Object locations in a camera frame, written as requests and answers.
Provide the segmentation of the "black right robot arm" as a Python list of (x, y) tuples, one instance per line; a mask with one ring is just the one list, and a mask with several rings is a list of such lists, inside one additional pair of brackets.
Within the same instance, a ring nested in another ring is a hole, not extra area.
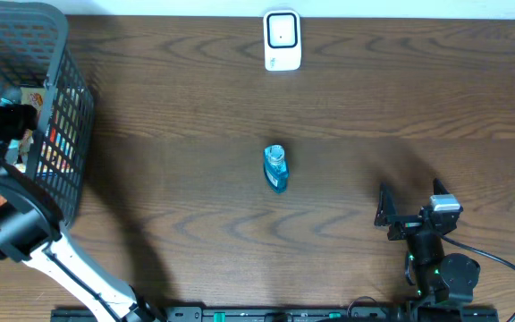
[(405, 278), (418, 296), (390, 309), (391, 321), (463, 321), (464, 306), (473, 301), (480, 265), (461, 254), (446, 254), (442, 238), (457, 228), (463, 207), (440, 180), (416, 215), (398, 213), (391, 190), (381, 184), (374, 225), (386, 226), (390, 241), (405, 241)]

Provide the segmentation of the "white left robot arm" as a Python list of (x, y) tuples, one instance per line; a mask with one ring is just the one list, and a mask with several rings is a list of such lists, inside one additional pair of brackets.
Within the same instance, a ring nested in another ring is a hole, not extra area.
[(10, 141), (34, 129), (36, 120), (33, 106), (0, 106), (0, 259), (49, 276), (99, 321), (164, 321), (165, 314), (72, 239), (53, 198), (4, 160)]

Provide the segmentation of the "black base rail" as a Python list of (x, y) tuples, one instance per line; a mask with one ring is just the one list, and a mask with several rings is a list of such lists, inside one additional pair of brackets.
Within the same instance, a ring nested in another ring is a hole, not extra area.
[(165, 310), (168, 322), (317, 322), (317, 321), (463, 321), (498, 322), (495, 309), (421, 308), (416, 316), (399, 309), (357, 306), (351, 309), (202, 309), (171, 307)]

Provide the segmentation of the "blue mouthwash bottle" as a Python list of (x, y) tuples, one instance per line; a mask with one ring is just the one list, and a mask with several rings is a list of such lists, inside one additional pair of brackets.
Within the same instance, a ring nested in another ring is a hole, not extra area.
[(276, 193), (285, 192), (289, 179), (289, 167), (285, 150), (281, 145), (271, 145), (264, 149), (264, 174), (270, 188)]

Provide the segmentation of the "yellow snack bag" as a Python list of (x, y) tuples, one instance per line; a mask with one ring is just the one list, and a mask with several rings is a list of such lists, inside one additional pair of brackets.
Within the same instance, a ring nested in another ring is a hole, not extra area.
[(21, 103), (33, 106), (38, 112), (44, 105), (45, 88), (21, 87)]

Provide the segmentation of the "dark grey plastic basket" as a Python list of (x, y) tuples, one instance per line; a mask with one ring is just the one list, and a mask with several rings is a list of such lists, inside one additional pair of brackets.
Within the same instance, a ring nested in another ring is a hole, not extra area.
[(0, 102), (14, 89), (43, 92), (25, 175), (44, 188), (71, 225), (94, 122), (94, 99), (72, 57), (68, 21), (50, 4), (0, 1)]

